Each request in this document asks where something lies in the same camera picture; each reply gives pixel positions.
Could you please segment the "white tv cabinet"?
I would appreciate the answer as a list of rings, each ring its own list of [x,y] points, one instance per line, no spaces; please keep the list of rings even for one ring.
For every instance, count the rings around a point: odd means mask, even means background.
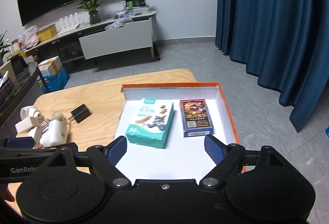
[[[152,60],[156,59],[154,49],[157,41],[156,11],[134,13],[132,22],[123,27],[105,30],[114,23],[108,19],[97,24],[86,24],[64,34],[56,35],[26,51],[27,56],[36,56],[39,62],[59,56],[62,63],[132,51],[149,49]]]

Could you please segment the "dark glass side table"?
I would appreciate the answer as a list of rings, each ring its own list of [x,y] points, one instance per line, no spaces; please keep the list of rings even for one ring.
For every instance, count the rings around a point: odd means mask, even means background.
[[[1,127],[13,119],[20,120],[20,109],[33,105],[43,94],[38,84],[40,70],[34,62],[16,76],[16,81],[10,81],[8,86],[1,87]]]

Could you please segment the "red card deck box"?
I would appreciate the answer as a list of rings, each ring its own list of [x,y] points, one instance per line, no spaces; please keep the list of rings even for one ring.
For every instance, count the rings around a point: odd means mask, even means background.
[[[205,99],[180,100],[184,137],[214,134],[214,125]]]

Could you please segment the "yellow box on cabinet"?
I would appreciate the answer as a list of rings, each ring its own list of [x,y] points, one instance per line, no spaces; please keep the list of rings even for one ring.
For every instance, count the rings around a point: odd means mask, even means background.
[[[48,27],[45,27],[41,30],[38,30],[38,37],[40,42],[44,42],[48,39],[51,39],[52,37],[57,35],[57,29],[55,24],[51,24]]]

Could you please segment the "clear plastic bags pile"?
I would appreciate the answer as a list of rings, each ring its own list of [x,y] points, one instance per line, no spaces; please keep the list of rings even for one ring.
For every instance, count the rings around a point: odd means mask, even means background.
[[[113,23],[108,24],[107,26],[105,26],[105,30],[109,31],[109,30],[114,30],[114,29],[118,29],[118,28],[122,28],[124,27],[125,24],[127,23],[131,23],[133,22],[131,17],[123,17],[120,19],[116,19]]]

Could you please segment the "blue curtain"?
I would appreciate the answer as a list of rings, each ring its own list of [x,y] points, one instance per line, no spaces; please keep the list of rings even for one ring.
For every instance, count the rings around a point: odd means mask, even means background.
[[[328,85],[328,0],[218,0],[215,44],[305,127]]]

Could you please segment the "black power adapter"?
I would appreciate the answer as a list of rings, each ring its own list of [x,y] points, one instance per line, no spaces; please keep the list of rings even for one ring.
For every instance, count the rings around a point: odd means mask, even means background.
[[[72,110],[70,114],[71,116],[68,118],[68,121],[80,123],[91,116],[92,113],[85,104],[81,104],[79,107]]]

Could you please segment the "white rectangular box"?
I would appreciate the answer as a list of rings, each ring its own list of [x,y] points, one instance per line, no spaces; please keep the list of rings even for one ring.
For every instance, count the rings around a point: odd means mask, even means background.
[[[29,131],[30,129],[37,126],[39,126],[39,121],[36,117],[27,117],[15,124],[15,128],[18,134]]]

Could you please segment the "white round plug device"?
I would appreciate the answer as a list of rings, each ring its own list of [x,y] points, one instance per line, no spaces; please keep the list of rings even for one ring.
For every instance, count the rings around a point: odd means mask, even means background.
[[[30,118],[37,118],[38,120],[42,120],[42,114],[40,113],[40,110],[34,106],[26,106],[23,107],[20,111],[20,117],[21,120],[24,120],[28,117]]]

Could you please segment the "blue plastic bag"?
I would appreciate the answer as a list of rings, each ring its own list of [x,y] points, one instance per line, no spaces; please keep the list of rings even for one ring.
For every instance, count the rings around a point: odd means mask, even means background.
[[[45,75],[43,76],[46,85],[49,89],[49,92],[54,92],[58,90],[64,89],[67,82],[69,81],[69,74],[65,67],[62,67],[59,73],[55,76],[53,75]]]

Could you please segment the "purple storage tin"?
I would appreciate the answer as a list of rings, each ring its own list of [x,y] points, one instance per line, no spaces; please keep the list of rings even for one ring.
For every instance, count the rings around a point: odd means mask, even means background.
[[[7,100],[9,95],[14,91],[15,87],[13,82],[10,78],[7,78],[4,83],[1,85],[1,91],[0,91],[0,105],[3,105],[3,103]]]

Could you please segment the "adhesive bandage box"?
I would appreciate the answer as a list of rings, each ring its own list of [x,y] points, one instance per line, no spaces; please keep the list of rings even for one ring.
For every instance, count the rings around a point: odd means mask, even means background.
[[[170,100],[143,98],[133,106],[125,135],[130,143],[164,149],[174,106]]]

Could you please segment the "white yellow cardboard box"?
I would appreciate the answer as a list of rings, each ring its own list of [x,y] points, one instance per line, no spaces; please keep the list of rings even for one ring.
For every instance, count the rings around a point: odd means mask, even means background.
[[[60,57],[55,56],[40,62],[38,64],[38,68],[43,77],[56,76],[63,68],[63,64],[60,60]]]

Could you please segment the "white router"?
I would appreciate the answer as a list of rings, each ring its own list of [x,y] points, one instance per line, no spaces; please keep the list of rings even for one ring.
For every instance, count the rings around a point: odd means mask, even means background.
[[[65,16],[64,18],[60,18],[60,23],[62,29],[58,35],[77,29],[80,25],[78,13],[76,12],[74,14],[70,14],[69,16]]]

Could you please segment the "white plastic bag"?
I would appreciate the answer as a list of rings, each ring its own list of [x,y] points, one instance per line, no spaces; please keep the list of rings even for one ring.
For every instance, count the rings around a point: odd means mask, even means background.
[[[20,35],[18,41],[22,49],[29,49],[36,46],[40,42],[37,26],[33,25],[26,29],[24,33]]]

